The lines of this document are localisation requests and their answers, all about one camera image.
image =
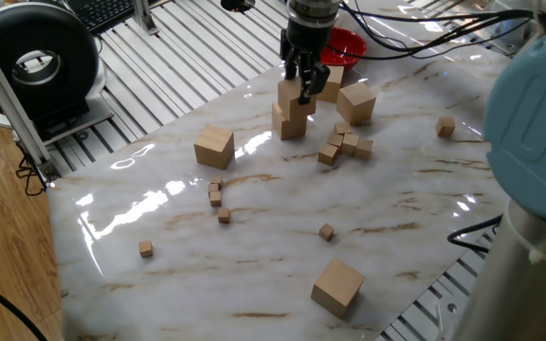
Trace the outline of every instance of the wooden block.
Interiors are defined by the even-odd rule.
[[[354,155],[357,149],[357,142],[359,142],[359,136],[353,134],[345,134],[342,138],[342,146],[340,152],[347,155]]]
[[[220,189],[218,188],[218,184],[209,184],[208,193],[212,193],[214,191],[220,191]]]
[[[138,249],[142,258],[151,257],[153,255],[153,244],[151,241],[140,242]]]
[[[356,125],[372,117],[376,96],[368,85],[358,82],[340,89],[337,110],[351,125]]]
[[[273,128],[275,128],[281,140],[301,137],[307,133],[307,117],[303,117],[302,120],[297,118],[290,122],[283,116],[282,108],[278,103],[273,103],[272,109]]]
[[[454,118],[440,117],[435,124],[435,132],[439,137],[451,137],[455,127]]]
[[[326,143],[321,151],[319,151],[318,162],[321,162],[324,165],[334,166],[335,161],[337,161],[338,147],[329,145]]]
[[[300,105],[300,78],[280,81],[277,84],[278,103],[283,116],[290,121],[298,119],[302,121],[307,116],[314,114],[317,107],[317,98],[312,97],[309,104]]]
[[[216,184],[218,186],[218,189],[223,188],[223,175],[214,175],[212,176],[212,181],[210,181],[211,184]]]
[[[229,129],[206,125],[194,143],[197,162],[220,170],[227,168],[235,155],[233,132]]]
[[[218,208],[218,223],[228,224],[231,221],[231,211],[228,208]]]
[[[209,204],[212,207],[219,207],[223,203],[223,198],[220,192],[212,192],[209,194]]]
[[[359,292],[365,277],[334,257],[313,285],[311,298],[338,318]]]
[[[322,237],[325,241],[329,242],[332,237],[334,237],[334,228],[328,224],[324,224],[319,229],[319,236]]]
[[[334,125],[334,134],[338,135],[345,135],[345,134],[352,134],[353,128],[351,128],[351,124],[347,122],[339,122]]]
[[[362,160],[370,160],[373,142],[367,138],[359,138],[354,156]]]
[[[336,103],[338,100],[338,92],[340,91],[340,84],[342,83],[342,74],[345,68],[343,66],[328,67],[330,68],[330,77],[328,77],[328,81],[326,82],[323,91],[318,94],[318,100]]]
[[[328,144],[340,148],[342,146],[342,135],[330,134],[328,136]]]

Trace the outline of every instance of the black cable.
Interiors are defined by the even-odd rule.
[[[482,223],[479,223],[479,224],[474,224],[474,225],[469,226],[469,227],[461,228],[461,229],[456,230],[456,231],[450,233],[449,235],[447,235],[446,239],[450,243],[453,243],[455,245],[466,247],[466,248],[469,248],[469,249],[474,250],[474,251],[480,251],[480,252],[483,252],[483,253],[488,253],[490,250],[488,250],[486,247],[479,246],[479,245],[476,245],[476,244],[472,244],[470,242],[457,241],[456,238],[458,236],[460,236],[460,235],[465,234],[465,233],[471,233],[471,232],[479,231],[481,229],[490,227],[492,225],[498,225],[498,224],[501,223],[501,219],[502,219],[502,214],[500,216],[492,218],[492,219],[490,219],[488,221],[485,221],[485,222],[482,222]]]
[[[508,9],[508,10],[500,10],[498,12],[486,12],[486,13],[470,13],[470,14],[461,14],[461,15],[452,15],[452,16],[445,16],[445,17],[437,17],[437,18],[402,18],[402,17],[394,17],[390,15],[382,15],[382,14],[375,14],[375,13],[368,13],[368,12],[362,12],[360,10],[354,10],[349,8],[346,4],[341,4],[340,9],[353,12],[355,14],[359,15],[365,15],[373,18],[378,19],[385,19],[385,20],[393,20],[398,22],[405,22],[405,23],[422,23],[422,22],[443,22],[443,21],[449,21],[449,20],[459,20],[459,19],[476,19],[476,18],[494,18],[494,17],[502,17],[502,16],[517,16],[517,17],[533,17],[533,12],[530,10],[525,9]]]
[[[486,39],[486,40],[482,40],[482,41],[480,41],[480,42],[475,42],[475,43],[469,43],[469,44],[454,46],[454,47],[452,47],[452,48],[447,49],[447,50],[444,51],[444,52],[436,53],[436,54],[433,54],[433,55],[430,55],[430,56],[426,56],[426,57],[412,56],[412,58],[416,58],[416,59],[433,58],[433,57],[437,57],[437,56],[441,56],[441,55],[443,55],[443,54],[446,54],[446,53],[448,53],[448,52],[450,52],[450,51],[452,51],[452,50],[455,50],[455,49],[457,49],[457,48],[467,47],[467,46],[473,46],[473,45],[480,45],[480,44],[483,44],[483,43],[488,43],[488,42],[491,42],[491,41],[493,41],[493,40],[495,40],[495,39],[499,39],[500,37],[505,36],[505,35],[507,35],[507,34],[513,32],[513,31],[515,31],[516,29],[518,29],[518,28],[520,28],[520,27],[526,25],[529,21],[530,21],[530,19],[524,20],[523,23],[521,23],[521,24],[519,24],[519,25],[517,25],[517,26],[515,26],[515,27],[513,27],[513,28],[511,28],[511,29],[509,29],[508,31],[506,31],[506,32],[504,32],[504,33],[502,33],[502,34],[496,35],[496,36],[494,36],[494,37],[490,37],[490,38],[488,38],[488,39]]]
[[[357,2],[357,0],[355,0],[355,4],[356,4],[357,8],[359,9],[359,3]],[[390,59],[398,59],[398,58],[408,57],[408,56],[411,56],[411,54],[413,54],[413,53],[418,53],[418,52],[423,51],[425,49],[429,49],[429,48],[436,47],[438,45],[442,45],[444,43],[447,43],[447,42],[451,41],[452,39],[462,37],[462,36],[464,36],[466,34],[469,34],[471,32],[477,31],[477,30],[485,28],[485,27],[492,26],[492,25],[494,25],[496,23],[499,23],[499,22],[502,22],[502,21],[505,21],[505,20],[510,20],[510,19],[524,18],[524,17],[528,18],[528,19],[531,19],[533,17],[533,15],[534,15],[531,11],[527,11],[527,10],[505,10],[505,11],[496,12],[496,13],[475,13],[475,14],[469,14],[469,15],[452,16],[452,17],[444,17],[444,18],[408,19],[408,18],[397,18],[397,17],[386,16],[386,15],[366,13],[366,12],[362,12],[361,10],[353,10],[353,9],[350,9],[349,6],[347,6],[345,3],[342,3],[341,9],[344,9],[344,10],[348,11],[349,14],[353,17],[353,19],[357,22],[357,24],[370,36],[370,38],[372,38],[378,44],[383,45],[384,47],[386,47],[386,48],[388,48],[390,50],[393,50],[393,51],[408,52],[408,54],[401,55],[401,56],[364,58],[364,59],[371,59],[371,60],[390,60]],[[357,18],[357,14],[362,15],[363,22],[360,21]],[[389,37],[382,37],[382,36],[379,36],[379,35],[375,34],[374,32],[372,32],[370,30],[370,28],[365,24],[365,19],[363,18],[363,15],[378,17],[378,18],[381,18],[381,19],[390,19],[390,20],[398,20],[398,21],[405,21],[405,22],[416,22],[416,23],[424,22],[424,21],[445,21],[445,20],[452,19],[452,18],[459,18],[459,19],[475,18],[475,20],[470,22],[470,23],[467,23],[465,25],[462,25],[460,27],[456,27],[456,28],[450,30],[446,34],[440,36],[439,38],[433,40],[432,42],[430,42],[430,43],[428,43],[426,45],[402,48],[402,47],[396,47],[396,46],[393,46],[393,45],[389,45],[389,44],[383,42],[381,39],[394,40],[396,42],[398,40],[396,40],[394,38],[389,38]],[[475,27],[469,28],[469,27],[471,27],[473,25],[476,25],[476,24],[479,24],[479,23],[483,23],[483,24],[480,24],[480,25],[477,25]]]
[[[35,326],[35,324],[23,313],[20,309],[16,308],[15,305],[11,304],[5,297],[0,294],[0,304],[8,309],[14,316],[16,316],[22,323],[27,326],[27,328],[37,337],[39,341],[47,341],[46,337],[41,333],[41,331]]]
[[[372,61],[386,61],[386,60],[395,60],[395,59],[400,59],[400,58],[404,58],[404,57],[412,57],[412,58],[415,58],[415,59],[427,59],[427,58],[433,58],[433,57],[437,57],[437,56],[441,56],[443,54],[446,54],[447,52],[449,51],[452,51],[452,50],[455,50],[457,48],[461,48],[461,47],[467,47],[467,46],[473,46],[473,45],[480,45],[480,44],[483,44],[483,43],[487,43],[487,42],[490,42],[490,41],[493,41],[495,39],[498,39],[502,36],[505,36],[513,31],[515,31],[516,29],[524,26],[525,24],[527,24],[528,22],[530,21],[530,19],[528,20],[525,20],[523,21],[521,24],[507,30],[506,32],[503,32],[502,34],[499,34],[499,35],[496,35],[494,37],[491,37],[489,39],[486,39],[486,40],[483,40],[483,41],[480,41],[480,42],[475,42],[475,43],[470,43],[470,44],[463,44],[463,45],[458,45],[458,46],[454,46],[444,52],[440,52],[440,53],[436,53],[436,54],[433,54],[433,55],[430,55],[430,56],[426,56],[426,57],[418,57],[418,56],[414,56],[415,53],[417,52],[409,52],[409,53],[406,53],[406,54],[403,54],[403,55],[396,55],[396,56],[389,56],[389,57],[370,57],[370,56],[358,56],[358,55],[355,55],[355,54],[352,54],[352,53],[348,53],[348,52],[343,52],[343,51],[340,51],[330,45],[328,45],[328,48],[332,49],[333,51],[335,51],[336,53],[340,53],[340,54],[344,54],[344,55],[347,55],[349,57],[354,57],[354,58],[360,58],[360,59],[365,59],[365,60],[372,60]]]

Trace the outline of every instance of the white marble sheet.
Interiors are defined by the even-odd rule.
[[[420,28],[410,37],[434,34]],[[481,132],[506,60],[478,48],[449,58],[361,62],[345,77],[366,79],[378,95],[372,122],[355,128],[374,142],[367,162],[317,162],[342,120],[331,103],[318,102],[304,138],[271,132],[278,67],[58,180],[48,191],[51,222],[64,310],[79,335],[375,339],[463,252],[446,235],[505,202]],[[457,122],[450,140],[435,135],[441,116]],[[192,143],[206,123],[235,133],[225,171],[195,162]],[[229,225],[209,206],[214,174],[225,181]],[[325,223],[336,229],[331,242],[318,236]],[[138,254],[144,240],[153,241],[150,259]],[[332,257],[366,277],[343,319],[310,299]]]

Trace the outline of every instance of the stacked wooden blocks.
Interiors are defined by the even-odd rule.
[[[342,153],[362,160],[369,160],[373,142],[352,134],[353,129],[347,122],[337,123],[334,132],[328,136],[326,144],[318,154],[318,162],[334,166],[337,156]]]
[[[338,100],[338,92],[340,91],[340,84],[342,83],[342,74],[344,73],[344,66],[328,66],[330,68],[330,76],[326,82],[326,86],[318,95],[318,100],[323,100],[331,103],[336,103]]]
[[[376,96],[368,85],[358,82],[340,89],[337,111],[351,125],[359,124],[372,117]]]
[[[206,125],[193,144],[197,162],[225,170],[235,154],[233,132],[229,129]]]
[[[280,81],[277,85],[278,101],[272,105],[272,123],[281,140],[304,136],[307,117],[316,111],[316,98],[300,105],[300,79]]]
[[[354,268],[334,257],[313,285],[311,298],[341,318],[359,292],[364,279]]]
[[[219,207],[223,204],[221,189],[223,189],[223,176],[212,176],[212,180],[208,185],[209,204],[212,207]],[[228,224],[229,222],[230,210],[228,208],[218,208],[218,223]]]

